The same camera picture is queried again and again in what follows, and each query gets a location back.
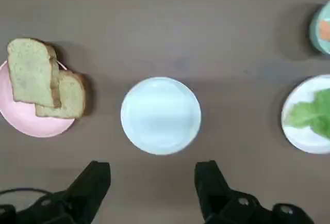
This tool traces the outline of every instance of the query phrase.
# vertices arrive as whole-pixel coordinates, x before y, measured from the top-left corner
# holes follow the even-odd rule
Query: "bread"
[[[320,22],[320,38],[325,41],[330,41],[330,24],[325,20]]]
[[[59,68],[54,49],[32,38],[17,38],[8,46],[14,101],[60,107]]]
[[[83,78],[70,71],[60,71],[60,108],[49,108],[36,105],[36,116],[57,117],[65,119],[79,118],[84,114],[86,105],[86,91]]]

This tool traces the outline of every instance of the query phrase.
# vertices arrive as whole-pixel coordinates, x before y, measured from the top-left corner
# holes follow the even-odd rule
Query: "green vegetable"
[[[316,92],[312,103],[295,104],[284,124],[298,129],[310,126],[316,134],[330,139],[330,89]]]

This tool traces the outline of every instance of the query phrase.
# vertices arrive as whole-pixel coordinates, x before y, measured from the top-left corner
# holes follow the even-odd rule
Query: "brown table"
[[[1,117],[0,188],[61,190],[92,159],[109,161],[112,186],[95,223],[202,223],[193,169],[215,159],[230,186],[264,206],[291,202],[328,223],[329,155],[295,149],[278,125],[292,87],[329,73],[305,38],[326,1],[0,0],[0,61],[12,38],[50,41],[89,75],[95,100],[92,115],[49,139]],[[120,124],[124,94],[155,75],[188,85],[203,112],[197,139],[171,156],[140,151]],[[6,199],[25,206],[33,197]]]

